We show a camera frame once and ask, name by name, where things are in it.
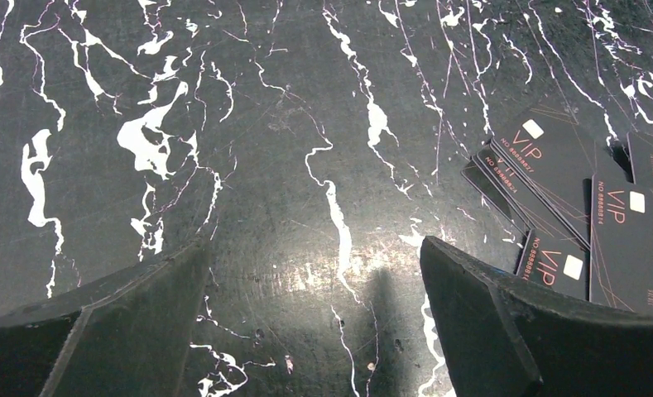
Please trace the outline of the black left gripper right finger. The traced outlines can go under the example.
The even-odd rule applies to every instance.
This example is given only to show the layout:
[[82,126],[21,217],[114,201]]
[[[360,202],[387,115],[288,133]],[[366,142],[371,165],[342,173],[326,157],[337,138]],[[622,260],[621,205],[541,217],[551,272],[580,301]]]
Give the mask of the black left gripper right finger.
[[570,298],[437,237],[420,270],[459,396],[653,396],[653,317]]

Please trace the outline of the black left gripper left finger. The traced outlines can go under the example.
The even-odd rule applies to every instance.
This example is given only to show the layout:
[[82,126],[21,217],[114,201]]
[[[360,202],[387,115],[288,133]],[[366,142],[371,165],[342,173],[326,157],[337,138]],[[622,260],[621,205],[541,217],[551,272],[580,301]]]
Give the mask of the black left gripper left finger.
[[0,316],[0,396],[176,396],[209,273],[200,242]]

